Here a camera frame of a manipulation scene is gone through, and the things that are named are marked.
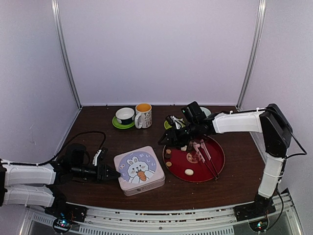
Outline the silver compartment tin box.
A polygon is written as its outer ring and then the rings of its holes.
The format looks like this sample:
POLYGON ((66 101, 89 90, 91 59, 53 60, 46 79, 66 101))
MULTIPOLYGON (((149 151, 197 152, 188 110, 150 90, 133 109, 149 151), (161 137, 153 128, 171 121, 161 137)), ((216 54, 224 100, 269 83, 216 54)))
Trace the silver compartment tin box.
POLYGON ((119 185, 126 196, 133 196, 139 193, 147 192, 163 186, 165 183, 165 176, 162 178, 146 179, 141 181, 138 176, 129 179, 128 181, 119 178, 119 185))

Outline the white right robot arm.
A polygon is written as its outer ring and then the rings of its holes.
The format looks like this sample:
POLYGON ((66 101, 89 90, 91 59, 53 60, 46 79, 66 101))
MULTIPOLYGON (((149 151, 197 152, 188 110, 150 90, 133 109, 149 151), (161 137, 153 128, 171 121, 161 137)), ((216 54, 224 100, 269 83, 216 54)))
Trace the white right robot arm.
POLYGON ((269 209, 269 199, 275 194, 281 181, 291 144, 293 130, 279 107, 272 103, 265 108, 239 112, 219 112, 206 115, 197 102, 182 108, 187 124, 175 126, 175 119, 166 119, 171 128, 165 130, 159 145, 183 147, 190 141, 206 136, 248 132, 265 161, 264 173, 257 192, 257 201, 251 204, 251 212, 261 216, 269 209))

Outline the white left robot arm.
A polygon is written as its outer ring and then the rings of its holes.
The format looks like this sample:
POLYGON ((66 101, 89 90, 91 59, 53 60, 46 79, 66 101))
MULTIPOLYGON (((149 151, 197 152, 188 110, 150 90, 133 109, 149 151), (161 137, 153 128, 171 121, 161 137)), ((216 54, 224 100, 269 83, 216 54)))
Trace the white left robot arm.
POLYGON ((59 217, 66 217, 70 206, 58 185, 73 178, 100 183, 120 177, 119 172, 103 163, 107 151, 100 148, 94 157, 90 157, 84 145, 74 143, 57 161, 31 164, 1 160, 0 204, 51 207, 59 217))

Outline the tin lid with rabbit picture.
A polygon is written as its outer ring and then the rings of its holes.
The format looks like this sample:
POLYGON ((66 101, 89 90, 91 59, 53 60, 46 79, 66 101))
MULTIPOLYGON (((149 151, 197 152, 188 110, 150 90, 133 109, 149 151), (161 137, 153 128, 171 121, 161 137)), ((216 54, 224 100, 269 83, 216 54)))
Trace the tin lid with rabbit picture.
POLYGON ((141 181, 159 179, 165 176, 164 171, 151 146, 119 154, 113 159, 115 169, 123 180, 128 181, 138 176, 141 181))

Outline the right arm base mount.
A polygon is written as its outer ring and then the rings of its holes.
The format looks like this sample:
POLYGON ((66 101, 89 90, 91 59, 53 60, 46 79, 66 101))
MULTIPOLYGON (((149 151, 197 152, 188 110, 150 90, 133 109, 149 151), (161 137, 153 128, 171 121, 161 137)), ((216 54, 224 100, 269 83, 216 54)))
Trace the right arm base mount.
POLYGON ((272 198, 265 198, 259 194, 255 195, 251 203, 238 205, 234 207, 234 213, 237 222, 246 221, 253 232, 266 232, 269 228, 270 213, 276 212, 272 198))

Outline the pink plastic scoop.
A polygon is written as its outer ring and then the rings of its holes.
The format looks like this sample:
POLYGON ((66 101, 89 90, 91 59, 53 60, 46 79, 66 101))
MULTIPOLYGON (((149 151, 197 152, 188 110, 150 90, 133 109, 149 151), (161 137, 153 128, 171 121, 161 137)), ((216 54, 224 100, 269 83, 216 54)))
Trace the pink plastic scoop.
POLYGON ((201 161, 207 166, 208 170, 212 173, 213 177, 217 181, 219 179, 219 174, 212 161, 212 157, 206 147, 204 140, 200 140, 200 142, 194 141, 192 145, 196 151, 196 154, 200 157, 201 161))

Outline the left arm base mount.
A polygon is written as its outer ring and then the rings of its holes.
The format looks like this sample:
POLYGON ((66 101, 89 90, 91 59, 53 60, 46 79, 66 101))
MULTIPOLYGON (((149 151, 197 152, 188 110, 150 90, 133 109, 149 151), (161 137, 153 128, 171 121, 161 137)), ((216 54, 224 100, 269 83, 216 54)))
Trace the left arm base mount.
POLYGON ((52 205, 44 209, 46 214, 55 218, 52 228, 58 235, 69 232, 73 225, 85 221, 87 207, 68 203, 66 196, 59 191, 53 191, 52 197, 52 205))

